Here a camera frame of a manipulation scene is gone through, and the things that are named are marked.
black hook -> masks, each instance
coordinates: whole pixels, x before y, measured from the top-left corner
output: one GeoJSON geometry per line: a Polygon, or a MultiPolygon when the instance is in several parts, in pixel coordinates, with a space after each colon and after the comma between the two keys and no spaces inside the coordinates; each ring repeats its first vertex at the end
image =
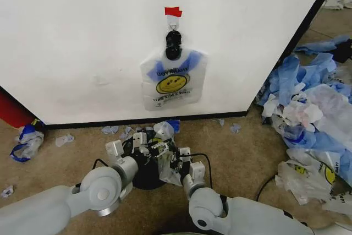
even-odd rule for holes
{"type": "Polygon", "coordinates": [[[170,31],[166,36],[166,57],[170,60],[177,60],[181,55],[181,33],[176,30],[170,31]]]}

red tape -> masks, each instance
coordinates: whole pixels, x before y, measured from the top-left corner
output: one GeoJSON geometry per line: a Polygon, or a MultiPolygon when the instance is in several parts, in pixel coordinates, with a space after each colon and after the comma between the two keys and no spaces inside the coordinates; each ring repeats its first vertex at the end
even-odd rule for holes
{"type": "Polygon", "coordinates": [[[180,18],[182,15],[182,11],[180,7],[167,8],[165,7],[165,15],[171,15],[180,18]]]}

black baseboard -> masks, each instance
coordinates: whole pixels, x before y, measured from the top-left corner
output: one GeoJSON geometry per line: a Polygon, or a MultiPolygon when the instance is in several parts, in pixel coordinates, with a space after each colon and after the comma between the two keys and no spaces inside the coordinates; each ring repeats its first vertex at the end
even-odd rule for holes
{"type": "Polygon", "coordinates": [[[215,114],[201,114],[189,116],[175,116],[163,118],[140,118],[140,119],[125,119],[123,121],[101,121],[101,122],[87,122],[87,123],[68,123],[68,124],[53,124],[46,125],[47,129],[75,129],[75,128],[89,128],[89,127],[104,127],[115,125],[131,125],[131,124],[145,124],[145,123],[158,123],[167,121],[169,119],[179,119],[181,121],[189,121],[193,119],[212,119],[212,118],[234,118],[246,116],[248,111],[239,112],[226,112],[215,114]]]}

plastic debris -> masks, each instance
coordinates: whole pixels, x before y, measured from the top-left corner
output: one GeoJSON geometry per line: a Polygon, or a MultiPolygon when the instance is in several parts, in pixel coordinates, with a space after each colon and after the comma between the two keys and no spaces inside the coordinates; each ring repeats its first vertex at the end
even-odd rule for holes
{"type": "Polygon", "coordinates": [[[314,125],[326,132],[352,151],[352,105],[347,97],[326,84],[306,90],[307,99],[316,104],[323,117],[314,125]]]}
{"type": "Polygon", "coordinates": [[[126,139],[128,137],[128,134],[130,131],[133,130],[131,127],[127,126],[125,128],[125,132],[122,132],[121,135],[119,136],[120,139],[126,139]]]}
{"type": "Polygon", "coordinates": [[[74,139],[75,137],[68,133],[65,136],[57,137],[55,140],[55,144],[57,147],[61,147],[65,143],[71,143],[74,139]]]}
{"type": "Polygon", "coordinates": [[[15,138],[18,144],[12,149],[10,156],[17,162],[26,162],[33,158],[44,140],[44,133],[36,131],[32,124],[20,128],[20,135],[15,138]]]}
{"type": "Polygon", "coordinates": [[[266,101],[264,104],[262,116],[268,118],[271,117],[274,113],[279,114],[277,110],[279,104],[279,99],[274,94],[270,94],[268,101],[266,101]]]}
{"type": "Polygon", "coordinates": [[[233,133],[239,133],[241,129],[241,125],[237,124],[237,123],[233,123],[233,125],[230,127],[230,130],[233,133]]]}
{"type": "Polygon", "coordinates": [[[297,81],[298,67],[299,58],[295,55],[286,57],[283,64],[278,67],[279,102],[283,106],[287,106],[291,101],[291,96],[297,81]]]}
{"type": "Polygon", "coordinates": [[[180,132],[181,121],[179,119],[172,119],[166,122],[169,123],[174,128],[175,133],[180,132]]]}
{"type": "Polygon", "coordinates": [[[175,135],[174,128],[168,122],[160,122],[153,126],[154,131],[156,132],[155,137],[162,140],[173,139],[175,135]]]}
{"type": "MultiPolygon", "coordinates": [[[[339,58],[334,58],[337,53],[319,53],[319,51],[334,49],[347,39],[348,36],[339,36],[332,41],[318,43],[318,45],[316,43],[305,45],[302,51],[308,54],[318,53],[318,55],[310,65],[298,65],[297,72],[296,59],[292,56],[287,57],[284,64],[269,75],[265,87],[261,88],[258,94],[257,101],[264,107],[262,118],[271,119],[272,127],[290,148],[288,152],[291,150],[304,151],[317,162],[322,162],[334,170],[336,165],[329,164],[324,160],[324,156],[317,155],[317,152],[329,153],[330,157],[335,157],[334,161],[339,167],[335,170],[335,174],[352,187],[352,134],[350,133],[352,105],[349,103],[352,102],[352,87],[350,77],[337,68],[335,60],[338,61],[339,58]],[[290,77],[291,80],[285,79],[282,82],[279,75],[280,70],[287,71],[285,77],[290,77]]],[[[311,197],[330,201],[332,198],[329,190],[331,189],[328,185],[324,185],[323,178],[319,179],[317,172],[320,169],[317,171],[316,167],[302,162],[301,158],[291,157],[293,162],[290,160],[279,166],[292,177],[287,178],[286,182],[277,178],[278,184],[287,190],[292,190],[297,187],[295,185],[301,184],[297,190],[293,191],[298,200],[302,199],[300,203],[310,197],[307,194],[314,194],[311,197]],[[295,169],[297,166],[305,166],[304,170],[308,173],[297,176],[295,169]]]]}
{"type": "Polygon", "coordinates": [[[352,8],[352,0],[326,0],[323,5],[324,9],[341,10],[352,8]]]}
{"type": "Polygon", "coordinates": [[[225,125],[225,119],[218,118],[218,119],[214,119],[214,121],[218,122],[221,127],[225,125]]]}
{"type": "Polygon", "coordinates": [[[291,160],[278,166],[276,185],[290,190],[300,205],[310,198],[329,200],[339,167],[339,154],[306,149],[289,149],[291,160]]]}
{"type": "Polygon", "coordinates": [[[11,196],[13,194],[13,192],[14,192],[13,185],[10,185],[10,186],[6,187],[4,189],[4,191],[2,191],[1,197],[8,198],[9,196],[11,196]]]}
{"type": "Polygon", "coordinates": [[[312,42],[304,45],[297,46],[295,52],[304,52],[306,55],[318,54],[321,52],[328,52],[335,50],[336,45],[346,42],[349,39],[349,35],[340,35],[329,41],[312,42]]]}
{"type": "Polygon", "coordinates": [[[289,126],[302,124],[308,132],[314,132],[315,127],[311,124],[323,117],[323,112],[312,103],[291,101],[282,111],[282,117],[289,126]]]}
{"type": "Polygon", "coordinates": [[[106,126],[101,130],[104,134],[115,134],[119,131],[119,126],[106,126]]]}

white wall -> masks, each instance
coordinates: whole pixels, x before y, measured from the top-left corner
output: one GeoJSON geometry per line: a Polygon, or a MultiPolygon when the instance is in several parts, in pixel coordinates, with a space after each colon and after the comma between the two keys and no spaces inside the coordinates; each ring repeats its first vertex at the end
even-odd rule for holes
{"type": "Polygon", "coordinates": [[[0,84],[47,124],[246,111],[314,0],[0,0],[0,84]],[[139,63],[180,6],[200,102],[146,111],[139,63]]]}

